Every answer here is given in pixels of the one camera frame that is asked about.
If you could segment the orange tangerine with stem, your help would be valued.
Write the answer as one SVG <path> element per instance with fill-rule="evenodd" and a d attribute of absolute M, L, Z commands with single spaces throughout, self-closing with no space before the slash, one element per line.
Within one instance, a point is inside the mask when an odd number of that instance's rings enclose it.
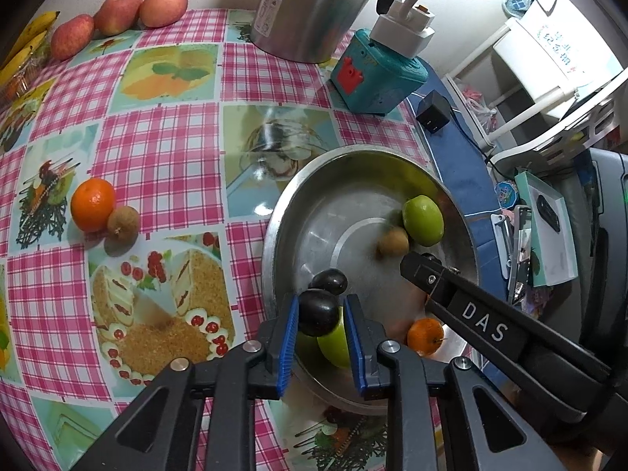
<path fill-rule="evenodd" d="M 420 356 L 434 354 L 445 339 L 441 322 L 434 318 L 417 319 L 407 333 L 408 347 Z"/>

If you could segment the large green apple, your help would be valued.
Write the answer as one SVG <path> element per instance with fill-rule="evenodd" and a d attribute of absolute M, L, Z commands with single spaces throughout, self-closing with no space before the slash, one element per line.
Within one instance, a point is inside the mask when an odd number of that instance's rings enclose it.
<path fill-rule="evenodd" d="M 316 345 L 323 357 L 334 367 L 348 369 L 350 356 L 344 327 L 343 309 L 340 307 L 340 321 L 335 329 L 321 337 L 309 337 L 298 330 L 299 337 L 308 345 Z"/>

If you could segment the dark plum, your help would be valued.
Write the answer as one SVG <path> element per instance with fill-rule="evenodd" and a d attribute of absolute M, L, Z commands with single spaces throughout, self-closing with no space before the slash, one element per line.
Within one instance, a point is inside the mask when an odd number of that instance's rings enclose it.
<path fill-rule="evenodd" d="M 298 296 L 298 330 L 305 336 L 321 337 L 331 333 L 340 321 L 338 297 L 322 289 L 307 289 Z"/>
<path fill-rule="evenodd" d="M 336 268 L 320 271 L 320 273 L 313 276 L 309 283 L 310 288 L 321 289 L 334 296 L 340 296 L 347 289 L 347 286 L 347 276 Z"/>

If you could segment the brown kiwi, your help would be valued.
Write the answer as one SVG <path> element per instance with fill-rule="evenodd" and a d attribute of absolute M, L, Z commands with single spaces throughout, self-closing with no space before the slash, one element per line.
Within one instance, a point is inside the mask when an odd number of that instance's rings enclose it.
<path fill-rule="evenodd" d="M 410 240 L 407 232 L 400 226 L 394 226 L 383 233 L 377 243 L 377 252 L 382 257 L 396 257 L 410 251 Z"/>
<path fill-rule="evenodd" d="M 106 227 L 112 240 L 121 245 L 131 245 L 139 235 L 139 212 L 131 206 L 116 207 L 109 215 Z"/>

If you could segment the small green apple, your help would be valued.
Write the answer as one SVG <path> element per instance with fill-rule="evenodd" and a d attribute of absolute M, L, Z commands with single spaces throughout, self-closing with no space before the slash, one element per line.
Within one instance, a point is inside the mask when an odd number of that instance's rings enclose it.
<path fill-rule="evenodd" d="M 444 236 L 444 218 L 438 204 L 426 195 L 414 197 L 402 207 L 402 220 L 409 236 L 423 247 L 439 243 Z"/>

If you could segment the teal shallow tray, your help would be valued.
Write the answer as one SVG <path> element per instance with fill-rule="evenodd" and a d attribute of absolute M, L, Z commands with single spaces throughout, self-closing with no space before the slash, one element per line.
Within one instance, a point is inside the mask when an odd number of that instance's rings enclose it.
<path fill-rule="evenodd" d="M 529 172 L 515 177 L 519 196 L 531 208 L 531 270 L 535 287 L 555 286 L 576 279 L 578 266 L 571 222 L 563 196 Z M 556 215 L 555 225 L 542 216 L 543 199 Z"/>

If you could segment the smartphone with lit screen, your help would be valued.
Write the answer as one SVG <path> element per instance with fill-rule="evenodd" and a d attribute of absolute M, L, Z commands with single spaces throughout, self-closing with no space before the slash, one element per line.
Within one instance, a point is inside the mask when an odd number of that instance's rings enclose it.
<path fill-rule="evenodd" d="M 515 208 L 512 230 L 508 303 L 515 305 L 525 295 L 530 272 L 532 212 L 528 205 Z"/>

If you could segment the white phone stand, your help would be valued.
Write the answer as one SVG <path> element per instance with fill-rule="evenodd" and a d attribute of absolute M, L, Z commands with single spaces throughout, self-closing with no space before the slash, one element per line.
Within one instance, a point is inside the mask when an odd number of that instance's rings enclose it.
<path fill-rule="evenodd" d="M 493 233 L 496 241 L 499 264 L 502 277 L 508 281 L 510 277 L 512 236 L 508 218 L 503 214 L 493 214 L 491 216 Z"/>

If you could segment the black remote control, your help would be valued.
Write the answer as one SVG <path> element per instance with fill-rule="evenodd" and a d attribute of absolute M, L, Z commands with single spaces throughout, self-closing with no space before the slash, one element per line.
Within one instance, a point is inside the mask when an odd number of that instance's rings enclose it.
<path fill-rule="evenodd" d="M 560 219 L 543 195 L 537 196 L 537 209 L 539 215 L 556 233 L 561 232 Z"/>

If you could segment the brown kiwi beside tangerine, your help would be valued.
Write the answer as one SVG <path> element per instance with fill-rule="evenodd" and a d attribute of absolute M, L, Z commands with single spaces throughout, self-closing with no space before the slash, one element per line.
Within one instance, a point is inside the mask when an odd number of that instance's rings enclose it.
<path fill-rule="evenodd" d="M 139 235 L 139 212 L 131 206 L 116 207 L 109 215 L 106 227 L 112 240 L 121 245 L 131 245 Z"/>

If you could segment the blue woven tablecloth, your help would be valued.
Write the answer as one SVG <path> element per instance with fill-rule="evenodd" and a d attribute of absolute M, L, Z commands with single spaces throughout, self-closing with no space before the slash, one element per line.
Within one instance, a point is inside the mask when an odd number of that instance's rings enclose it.
<path fill-rule="evenodd" d="M 414 116 L 422 99 L 423 97 L 419 95 L 410 96 Z M 507 282 L 501 275 L 491 222 L 491 216 L 499 213 L 494 184 L 486 168 L 486 159 L 471 137 L 471 132 L 465 126 L 460 112 L 452 105 L 451 112 L 453 118 L 435 134 L 425 131 L 416 117 L 415 120 L 419 134 L 425 138 L 438 176 L 453 195 L 453 200 L 462 210 L 467 226 L 471 230 L 477 254 L 480 286 L 489 294 L 504 301 L 507 298 Z"/>

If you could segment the black power adapter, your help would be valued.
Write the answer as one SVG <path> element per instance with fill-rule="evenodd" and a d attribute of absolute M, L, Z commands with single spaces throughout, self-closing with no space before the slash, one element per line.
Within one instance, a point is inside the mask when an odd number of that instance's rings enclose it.
<path fill-rule="evenodd" d="M 430 134 L 438 133 L 453 118 L 449 101 L 438 91 L 431 90 L 419 102 L 415 114 L 422 128 Z"/>

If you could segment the teal plastic box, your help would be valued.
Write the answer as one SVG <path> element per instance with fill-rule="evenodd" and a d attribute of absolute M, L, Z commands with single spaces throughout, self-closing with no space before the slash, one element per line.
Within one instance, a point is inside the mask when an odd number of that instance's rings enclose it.
<path fill-rule="evenodd" d="M 331 83 L 353 114 L 386 115 L 428 80 L 417 57 L 377 43 L 368 31 L 353 34 L 331 73 Z"/>

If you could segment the white shelf rack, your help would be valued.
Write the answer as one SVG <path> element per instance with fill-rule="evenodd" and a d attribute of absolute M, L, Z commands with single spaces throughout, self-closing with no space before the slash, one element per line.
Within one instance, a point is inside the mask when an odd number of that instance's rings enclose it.
<path fill-rule="evenodd" d="M 506 0 L 502 10 L 504 24 L 444 77 L 486 152 L 500 147 L 527 120 L 558 122 L 573 104 L 627 76 L 627 68 L 571 0 Z M 510 82 L 510 88 L 495 84 L 480 91 L 463 81 L 491 57 L 497 60 L 497 79 Z"/>

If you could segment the stainless steel thermos jug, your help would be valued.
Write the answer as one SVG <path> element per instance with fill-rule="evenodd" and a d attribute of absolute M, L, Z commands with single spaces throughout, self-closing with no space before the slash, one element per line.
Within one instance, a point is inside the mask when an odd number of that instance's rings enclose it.
<path fill-rule="evenodd" d="M 284 60 L 328 61 L 368 0 L 260 0 L 250 39 Z"/>

